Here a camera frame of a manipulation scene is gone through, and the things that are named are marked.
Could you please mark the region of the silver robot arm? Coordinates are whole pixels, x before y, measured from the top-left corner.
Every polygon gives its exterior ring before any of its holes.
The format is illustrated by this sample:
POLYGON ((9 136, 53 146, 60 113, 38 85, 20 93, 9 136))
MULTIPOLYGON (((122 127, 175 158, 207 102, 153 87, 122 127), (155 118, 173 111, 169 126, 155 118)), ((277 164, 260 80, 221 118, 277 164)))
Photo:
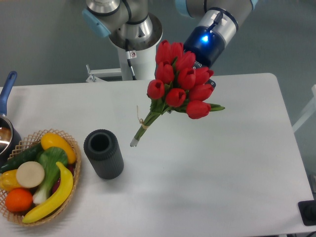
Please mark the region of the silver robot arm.
POLYGON ((256 6, 254 0, 88 0, 82 16, 118 51, 117 69, 88 70, 88 81, 106 77, 151 79, 164 31, 196 55, 194 67, 211 67, 256 6))

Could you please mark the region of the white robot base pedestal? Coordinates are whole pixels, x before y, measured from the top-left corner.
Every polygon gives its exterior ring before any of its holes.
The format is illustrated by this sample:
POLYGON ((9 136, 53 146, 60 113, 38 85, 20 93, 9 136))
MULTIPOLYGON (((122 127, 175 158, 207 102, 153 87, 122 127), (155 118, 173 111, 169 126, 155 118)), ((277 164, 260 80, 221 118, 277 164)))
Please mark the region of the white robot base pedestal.
POLYGON ((117 47, 119 68, 90 70, 87 67, 86 82, 100 82, 102 78, 119 77, 121 80, 151 80, 156 70, 157 46, 144 50, 126 51, 117 47))

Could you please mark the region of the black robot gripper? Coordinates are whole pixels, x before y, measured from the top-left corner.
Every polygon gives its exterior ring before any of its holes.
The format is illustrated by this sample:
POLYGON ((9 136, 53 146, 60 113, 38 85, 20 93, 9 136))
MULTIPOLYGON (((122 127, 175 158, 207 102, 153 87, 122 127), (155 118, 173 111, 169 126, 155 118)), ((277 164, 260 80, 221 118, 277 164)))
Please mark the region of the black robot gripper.
POLYGON ((197 59, 195 60, 193 69, 196 75, 195 85, 209 84, 213 88, 216 88, 216 82, 212 79, 214 75, 213 70, 209 69, 197 59))

